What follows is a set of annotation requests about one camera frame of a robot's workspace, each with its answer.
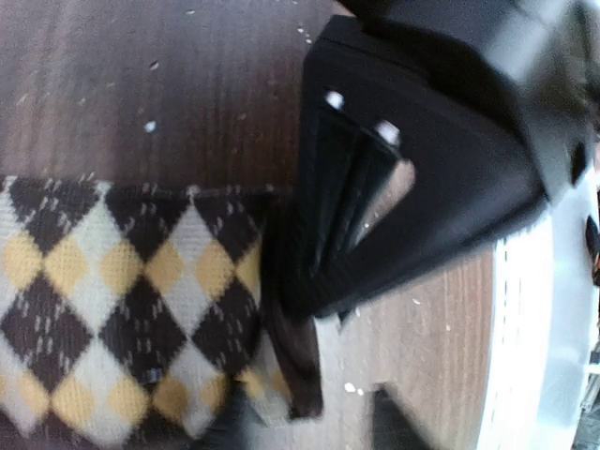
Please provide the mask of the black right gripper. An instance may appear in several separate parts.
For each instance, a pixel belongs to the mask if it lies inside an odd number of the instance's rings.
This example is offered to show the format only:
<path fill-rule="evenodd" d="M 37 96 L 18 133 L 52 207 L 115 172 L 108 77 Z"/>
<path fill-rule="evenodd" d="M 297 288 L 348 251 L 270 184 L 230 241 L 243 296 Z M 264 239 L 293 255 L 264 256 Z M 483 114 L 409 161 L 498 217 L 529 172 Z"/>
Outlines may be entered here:
<path fill-rule="evenodd" d="M 518 136 L 556 201 L 599 128 L 596 1 L 344 1 L 367 32 Z"/>

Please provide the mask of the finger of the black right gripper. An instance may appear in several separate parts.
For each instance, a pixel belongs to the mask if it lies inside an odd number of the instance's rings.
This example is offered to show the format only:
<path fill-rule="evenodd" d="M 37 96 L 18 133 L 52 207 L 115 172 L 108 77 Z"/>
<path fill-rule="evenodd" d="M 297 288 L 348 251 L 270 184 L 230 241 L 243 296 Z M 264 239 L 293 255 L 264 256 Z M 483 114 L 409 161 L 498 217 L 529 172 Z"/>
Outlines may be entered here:
<path fill-rule="evenodd" d="M 296 187 L 263 248 L 267 321 L 344 316 L 543 208 L 522 144 L 356 19 L 331 18 L 303 70 Z"/>

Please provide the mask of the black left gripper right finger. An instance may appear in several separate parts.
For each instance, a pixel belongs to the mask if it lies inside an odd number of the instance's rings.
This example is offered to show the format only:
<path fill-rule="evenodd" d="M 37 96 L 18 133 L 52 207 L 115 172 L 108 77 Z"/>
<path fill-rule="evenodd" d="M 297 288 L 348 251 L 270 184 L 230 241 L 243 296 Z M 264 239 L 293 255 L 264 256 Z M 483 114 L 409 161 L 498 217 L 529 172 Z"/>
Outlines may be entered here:
<path fill-rule="evenodd" d="M 371 395 L 371 448 L 374 450 L 433 450 L 411 417 L 386 386 Z"/>

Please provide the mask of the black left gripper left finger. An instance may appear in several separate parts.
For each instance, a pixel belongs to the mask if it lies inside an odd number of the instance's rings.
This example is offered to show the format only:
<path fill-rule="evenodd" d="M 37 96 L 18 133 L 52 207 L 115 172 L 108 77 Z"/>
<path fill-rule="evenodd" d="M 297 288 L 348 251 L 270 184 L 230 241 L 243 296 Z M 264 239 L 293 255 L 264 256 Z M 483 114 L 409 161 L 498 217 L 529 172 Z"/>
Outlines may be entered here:
<path fill-rule="evenodd" d="M 241 383 L 234 383 L 223 409 L 196 440 L 193 450 L 248 450 L 250 424 L 257 419 L 250 399 Z"/>

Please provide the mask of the brown argyle patterned sock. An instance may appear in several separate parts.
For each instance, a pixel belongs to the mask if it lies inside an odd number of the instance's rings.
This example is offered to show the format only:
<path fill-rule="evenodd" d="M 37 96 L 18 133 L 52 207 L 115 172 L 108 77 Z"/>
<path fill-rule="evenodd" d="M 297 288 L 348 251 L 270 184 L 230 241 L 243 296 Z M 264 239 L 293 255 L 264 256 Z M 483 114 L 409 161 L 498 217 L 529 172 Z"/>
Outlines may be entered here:
<path fill-rule="evenodd" d="M 184 449 L 241 383 L 323 412 L 316 330 L 263 316 L 268 189 L 1 180 L 1 445 Z"/>

